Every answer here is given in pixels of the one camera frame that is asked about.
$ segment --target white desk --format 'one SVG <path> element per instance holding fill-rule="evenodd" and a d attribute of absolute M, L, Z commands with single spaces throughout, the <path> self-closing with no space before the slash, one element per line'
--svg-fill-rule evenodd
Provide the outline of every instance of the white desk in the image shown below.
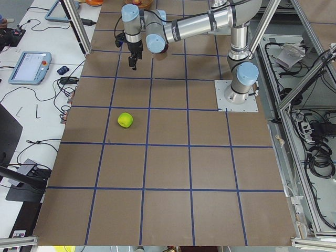
<path fill-rule="evenodd" d="M 55 0 L 35 0 L 32 6 L 41 8 L 50 8 Z M 91 7 L 87 4 L 81 4 L 79 14 L 81 18 L 98 20 L 100 7 Z M 39 9 L 30 9 L 23 17 L 20 24 L 26 23 L 29 19 L 37 19 L 41 22 L 34 29 L 42 30 L 47 27 L 67 28 L 69 23 L 50 22 L 44 19 L 46 11 Z M 72 28 L 58 29 L 52 28 L 45 31 L 33 31 L 31 28 L 38 24 L 38 21 L 32 20 L 30 23 L 22 26 L 26 30 L 22 40 L 17 47 L 12 47 L 8 51 L 0 54 L 0 60 L 17 62 L 23 51 L 49 51 L 52 55 L 52 63 L 63 65 L 78 65 L 85 58 L 77 43 Z M 92 39 L 95 25 L 84 26 L 89 39 Z"/>
<path fill-rule="evenodd" d="M 41 8 L 50 8 L 55 0 L 35 0 L 32 6 Z M 97 21 L 100 12 L 100 7 L 91 7 L 87 4 L 81 4 L 80 16 L 82 18 L 92 19 Z M 36 18 L 41 21 L 41 25 L 36 29 L 43 29 L 49 26 L 67 27 L 69 24 L 48 22 L 44 19 L 46 12 L 41 10 L 31 9 L 24 16 L 21 24 L 25 23 L 31 18 Z M 75 35 L 71 28 L 63 29 L 48 29 L 46 31 L 32 31 L 30 28 L 34 26 L 35 21 L 23 26 L 27 30 L 23 36 L 18 47 L 10 48 L 8 51 L 0 54 L 0 66 L 15 66 L 22 51 L 49 51 L 52 55 L 52 64 L 46 74 L 43 82 L 38 86 L 27 86 L 36 91 L 39 99 L 47 99 L 54 96 L 52 88 L 53 81 L 60 78 L 56 72 L 61 66 L 66 65 L 70 68 L 67 72 L 69 75 L 78 64 L 85 58 L 79 48 Z M 89 39 L 92 39 L 95 26 L 85 26 Z M 9 91 L 19 87 L 18 85 L 11 85 L 8 83 L 12 69 L 0 69 L 0 99 Z M 79 67 L 73 76 L 80 76 L 82 66 Z M 38 104 L 38 116 L 36 118 L 36 104 Z M 67 98 L 61 93 L 56 105 L 60 108 L 67 104 Z M 63 135 L 64 124 L 60 124 L 59 111 L 54 107 L 53 100 L 46 102 L 39 102 L 35 99 L 34 93 L 27 89 L 20 89 L 9 94 L 2 105 L 13 115 L 18 122 L 23 126 L 22 136 L 18 143 L 16 152 L 12 158 L 12 163 L 16 163 L 18 153 L 25 147 L 29 146 L 26 140 L 43 140 L 56 138 L 60 139 Z M 59 147 L 60 141 L 50 141 L 54 147 Z M 53 168 L 56 152 L 49 146 L 37 145 L 20 156 L 20 161 L 24 162 L 27 158 L 36 161 L 37 163 Z M 10 186 L 7 179 L 3 179 L 1 184 Z M 0 186 L 0 238 L 8 238 L 13 228 L 14 222 L 17 218 L 18 212 L 22 206 L 21 202 L 6 201 L 8 189 Z"/>

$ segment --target brown cardboard surface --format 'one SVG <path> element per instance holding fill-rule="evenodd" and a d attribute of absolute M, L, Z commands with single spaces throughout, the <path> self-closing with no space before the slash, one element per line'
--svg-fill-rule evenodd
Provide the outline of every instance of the brown cardboard surface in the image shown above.
<path fill-rule="evenodd" d="M 67 119 L 63 142 L 102 142 L 108 109 L 72 108 Z"/>
<path fill-rule="evenodd" d="M 209 36 L 205 34 L 197 35 L 195 37 L 187 39 L 185 41 L 185 44 L 187 54 L 217 55 L 215 36 Z"/>
<path fill-rule="evenodd" d="M 150 80 L 117 79 L 112 105 L 114 107 L 148 107 L 150 84 Z"/>
<path fill-rule="evenodd" d="M 288 237 L 295 237 L 295 231 L 284 194 L 249 192 L 240 195 L 249 245 L 290 246 Z"/>
<path fill-rule="evenodd" d="M 189 188 L 187 147 L 149 146 L 147 188 Z"/>
<path fill-rule="evenodd" d="M 336 23 L 334 0 L 298 0 L 310 23 Z"/>
<path fill-rule="evenodd" d="M 153 108 L 186 108 L 185 80 L 153 80 Z"/>
<path fill-rule="evenodd" d="M 94 205 L 88 245 L 139 242 L 141 192 L 98 191 Z"/>
<path fill-rule="evenodd" d="M 273 149 L 234 148 L 238 186 L 246 190 L 281 190 Z"/>
<path fill-rule="evenodd" d="M 245 244 L 237 193 L 195 192 L 193 201 L 197 244 Z"/>
<path fill-rule="evenodd" d="M 193 188 L 236 188 L 229 148 L 191 148 L 191 168 Z"/>
<path fill-rule="evenodd" d="M 271 146 L 267 123 L 260 113 L 229 113 L 234 145 Z"/>
<path fill-rule="evenodd" d="M 191 109 L 217 110 L 215 84 L 213 81 L 188 81 L 188 101 Z"/>
<path fill-rule="evenodd" d="M 114 79 L 85 78 L 79 80 L 73 105 L 109 106 L 114 86 Z"/>
<path fill-rule="evenodd" d="M 144 146 L 106 145 L 98 185 L 101 187 L 142 187 Z"/>
<path fill-rule="evenodd" d="M 118 124 L 121 113 L 129 113 L 133 117 L 133 124 L 126 129 Z M 107 143 L 146 143 L 148 110 L 145 109 L 112 109 L 109 127 L 107 130 Z"/>
<path fill-rule="evenodd" d="M 189 192 L 145 193 L 143 244 L 192 244 Z"/>
<path fill-rule="evenodd" d="M 61 144 L 49 186 L 95 186 L 101 145 Z"/>
<path fill-rule="evenodd" d="M 84 244 L 92 196 L 93 190 L 47 189 L 34 230 L 38 244 Z"/>
<path fill-rule="evenodd" d="M 229 145 L 227 121 L 217 111 L 190 111 L 190 143 Z"/>
<path fill-rule="evenodd" d="M 114 77 L 117 72 L 119 54 L 113 52 L 93 51 L 86 57 L 82 76 Z"/>
<path fill-rule="evenodd" d="M 199 35 L 164 54 L 144 42 L 133 71 L 126 44 L 114 45 L 123 4 L 103 4 L 35 231 L 40 244 L 289 245 L 259 100 L 259 113 L 217 111 L 213 80 L 232 79 L 230 37 Z M 208 2 L 156 6 L 171 19 Z M 117 123 L 123 112 L 133 116 L 127 129 Z"/>
<path fill-rule="evenodd" d="M 187 113 L 180 110 L 151 110 L 149 143 L 188 144 Z"/>

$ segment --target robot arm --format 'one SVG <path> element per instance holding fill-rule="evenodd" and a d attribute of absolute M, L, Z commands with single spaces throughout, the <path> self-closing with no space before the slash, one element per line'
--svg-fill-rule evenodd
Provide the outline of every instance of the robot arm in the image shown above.
<path fill-rule="evenodd" d="M 142 59 L 141 30 L 146 31 L 148 50 L 160 53 L 168 43 L 230 27 L 231 50 L 227 58 L 234 80 L 226 94 L 228 100 L 240 104 L 246 100 L 250 86 L 259 74 L 257 67 L 248 62 L 247 32 L 249 21 L 259 11 L 261 3 L 262 0 L 217 0 L 213 3 L 214 8 L 207 12 L 169 22 L 165 21 L 162 10 L 142 10 L 136 5 L 125 5 L 121 10 L 124 33 L 118 35 L 117 40 L 127 43 L 131 52 L 129 65 L 136 70 L 137 60 Z"/>

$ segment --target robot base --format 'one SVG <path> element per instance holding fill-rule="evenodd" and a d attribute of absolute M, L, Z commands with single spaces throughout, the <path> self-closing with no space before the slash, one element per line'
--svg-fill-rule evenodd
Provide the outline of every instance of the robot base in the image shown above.
<path fill-rule="evenodd" d="M 226 88 L 231 84 L 231 80 L 215 80 L 217 106 L 219 112 L 258 112 L 255 96 L 248 96 L 243 104 L 233 104 L 224 95 Z"/>

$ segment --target orange object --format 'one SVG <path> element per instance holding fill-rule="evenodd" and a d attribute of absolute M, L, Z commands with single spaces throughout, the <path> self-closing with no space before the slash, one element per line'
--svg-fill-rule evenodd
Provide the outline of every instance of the orange object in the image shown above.
<path fill-rule="evenodd" d="M 90 6 L 100 6 L 103 2 L 104 0 L 86 0 L 86 3 Z"/>
<path fill-rule="evenodd" d="M 124 1 L 126 4 L 135 4 L 140 9 L 149 9 L 153 2 L 153 0 L 124 0 Z"/>

